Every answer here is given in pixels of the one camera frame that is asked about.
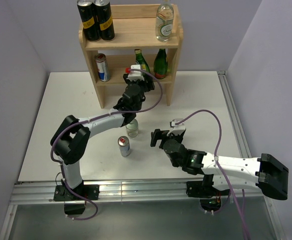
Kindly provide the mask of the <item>silver can red tab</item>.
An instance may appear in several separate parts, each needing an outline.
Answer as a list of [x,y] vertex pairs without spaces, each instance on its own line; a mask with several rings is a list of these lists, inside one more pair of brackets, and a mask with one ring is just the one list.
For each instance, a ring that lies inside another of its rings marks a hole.
[[129,138],[126,136],[120,136],[117,142],[121,155],[123,157],[129,156],[131,153]]

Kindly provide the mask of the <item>blue silver energy can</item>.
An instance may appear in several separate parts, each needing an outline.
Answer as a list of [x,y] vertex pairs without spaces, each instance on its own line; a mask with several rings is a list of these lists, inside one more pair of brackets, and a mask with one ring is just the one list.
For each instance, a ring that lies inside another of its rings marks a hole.
[[95,55],[94,59],[96,62],[99,79],[102,82],[109,81],[111,76],[110,76],[110,71],[108,69],[108,64],[107,64],[105,54],[98,53]]

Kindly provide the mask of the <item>wooden three-tier shelf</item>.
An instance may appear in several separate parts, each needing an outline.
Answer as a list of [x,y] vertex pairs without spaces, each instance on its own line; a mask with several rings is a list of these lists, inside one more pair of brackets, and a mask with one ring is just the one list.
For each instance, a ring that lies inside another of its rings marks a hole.
[[124,71],[135,63],[135,54],[107,55],[106,60],[111,72],[111,79],[103,82],[98,77],[95,55],[105,51],[135,50],[135,49],[166,49],[168,60],[168,75],[161,80],[166,91],[166,103],[171,104],[175,77],[180,59],[184,31],[178,6],[173,5],[174,20],[171,37],[159,41],[155,35],[156,11],[158,4],[119,4],[112,5],[112,18],[115,38],[111,41],[89,41],[79,26],[79,42],[96,91],[101,108],[105,106],[106,87],[123,85]]

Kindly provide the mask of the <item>green bottle yellow label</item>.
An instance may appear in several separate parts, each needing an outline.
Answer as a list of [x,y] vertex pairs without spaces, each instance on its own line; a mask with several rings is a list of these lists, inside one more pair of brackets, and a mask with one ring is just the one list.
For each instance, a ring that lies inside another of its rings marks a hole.
[[145,70],[146,72],[150,73],[150,68],[142,54],[141,49],[135,49],[135,58],[136,58],[136,64],[141,65],[141,68]]

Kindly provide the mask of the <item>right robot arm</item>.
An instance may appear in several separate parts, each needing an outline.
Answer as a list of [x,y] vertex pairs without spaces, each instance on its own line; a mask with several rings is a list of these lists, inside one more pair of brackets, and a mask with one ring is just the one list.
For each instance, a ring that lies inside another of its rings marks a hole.
[[155,129],[151,132],[150,146],[160,141],[172,166],[191,175],[203,175],[203,180],[187,185],[188,196],[209,198],[214,194],[227,195],[230,188],[260,189],[263,195],[285,201],[288,198],[289,169],[268,153],[261,157],[237,158],[187,149],[182,144],[184,130]]

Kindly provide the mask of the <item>front aluminium rail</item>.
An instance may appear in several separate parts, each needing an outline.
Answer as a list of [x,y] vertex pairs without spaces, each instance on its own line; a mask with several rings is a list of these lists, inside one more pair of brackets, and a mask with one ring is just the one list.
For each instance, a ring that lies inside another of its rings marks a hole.
[[[87,181],[99,185],[96,203],[186,200],[186,182],[201,178]],[[54,204],[55,181],[22,182],[13,187],[10,205]]]

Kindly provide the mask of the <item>clear bottle green cap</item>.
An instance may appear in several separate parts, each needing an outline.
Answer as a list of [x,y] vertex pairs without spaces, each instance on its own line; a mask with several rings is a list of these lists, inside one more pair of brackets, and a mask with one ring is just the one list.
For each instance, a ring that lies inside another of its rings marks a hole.
[[126,133],[130,138],[135,138],[138,136],[139,131],[139,124],[137,119],[132,120],[130,123],[128,123],[126,126]]

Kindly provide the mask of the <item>right aluminium rail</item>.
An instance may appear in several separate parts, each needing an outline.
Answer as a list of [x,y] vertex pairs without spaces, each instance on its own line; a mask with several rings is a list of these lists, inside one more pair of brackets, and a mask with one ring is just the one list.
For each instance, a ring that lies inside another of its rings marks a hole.
[[226,105],[228,108],[230,120],[232,123],[233,131],[236,137],[237,145],[239,148],[239,152],[241,157],[251,158],[251,152],[248,146],[248,142],[246,140],[244,130],[235,106],[235,102],[227,81],[227,76],[225,71],[217,71],[217,75],[220,81],[220,85],[224,94],[224,98],[226,101]]

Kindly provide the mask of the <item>black tall can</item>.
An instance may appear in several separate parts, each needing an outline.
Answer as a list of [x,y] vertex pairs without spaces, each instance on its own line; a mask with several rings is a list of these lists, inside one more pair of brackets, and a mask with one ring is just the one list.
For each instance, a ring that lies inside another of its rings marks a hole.
[[110,0],[95,0],[94,4],[101,38],[105,41],[111,41],[115,38],[115,31]]
[[96,24],[95,5],[92,0],[78,0],[77,8],[83,25],[83,32],[89,41],[100,39],[99,29]]

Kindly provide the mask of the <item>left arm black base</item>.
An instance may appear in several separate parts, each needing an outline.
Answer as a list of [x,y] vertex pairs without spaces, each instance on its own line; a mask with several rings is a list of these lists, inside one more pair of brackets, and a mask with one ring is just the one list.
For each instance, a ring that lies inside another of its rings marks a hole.
[[[91,201],[98,200],[99,196],[99,185],[81,185],[77,189],[73,190],[78,195],[85,197]],[[73,195],[64,184],[57,185],[53,196],[54,202],[64,202],[64,212],[67,215],[77,216],[84,213],[86,208],[85,203],[67,203],[73,201],[82,201],[81,198]]]

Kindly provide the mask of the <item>left black tall can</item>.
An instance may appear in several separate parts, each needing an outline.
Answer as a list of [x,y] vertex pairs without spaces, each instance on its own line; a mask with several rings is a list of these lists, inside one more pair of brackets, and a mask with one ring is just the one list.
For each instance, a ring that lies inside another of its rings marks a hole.
[[99,29],[96,24],[95,5],[92,0],[78,0],[77,8],[83,25],[83,32],[89,41],[100,39]]

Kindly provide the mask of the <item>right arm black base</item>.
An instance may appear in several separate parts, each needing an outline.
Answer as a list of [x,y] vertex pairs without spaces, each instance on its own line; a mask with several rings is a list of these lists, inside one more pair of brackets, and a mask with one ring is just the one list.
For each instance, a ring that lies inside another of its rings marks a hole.
[[218,190],[211,185],[203,185],[203,181],[187,181],[186,194],[191,198],[207,198],[228,196],[230,190]]

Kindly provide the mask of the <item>aluminium rail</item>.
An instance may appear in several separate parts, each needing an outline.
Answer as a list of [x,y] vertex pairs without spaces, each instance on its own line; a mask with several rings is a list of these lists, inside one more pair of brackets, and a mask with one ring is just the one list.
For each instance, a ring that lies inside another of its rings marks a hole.
[[235,106],[235,102],[227,81],[227,76],[225,71],[217,71],[217,75],[220,81],[220,85],[224,94],[224,98],[226,101],[226,105],[228,108],[230,120],[232,123],[233,131],[236,137],[237,145],[239,148],[239,152],[241,157],[251,158],[251,152],[248,146],[248,142],[246,140],[244,130]]
[[[96,203],[186,200],[186,182],[201,178],[87,181],[99,185]],[[10,205],[54,204],[55,181],[22,182],[13,187]]]

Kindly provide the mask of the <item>clear soda bottle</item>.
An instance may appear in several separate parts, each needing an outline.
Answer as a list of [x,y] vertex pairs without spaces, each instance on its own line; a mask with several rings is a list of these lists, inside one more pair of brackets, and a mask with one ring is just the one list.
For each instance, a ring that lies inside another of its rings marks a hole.
[[172,33],[174,9],[169,0],[163,0],[156,11],[155,33],[157,40],[166,42]]

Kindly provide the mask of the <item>green glass bottle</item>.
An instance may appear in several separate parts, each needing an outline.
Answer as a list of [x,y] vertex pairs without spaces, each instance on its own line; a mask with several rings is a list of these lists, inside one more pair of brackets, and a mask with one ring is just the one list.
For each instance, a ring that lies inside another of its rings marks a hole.
[[166,50],[164,48],[160,48],[154,60],[153,65],[154,75],[157,79],[163,79],[166,77],[167,70],[168,62]]

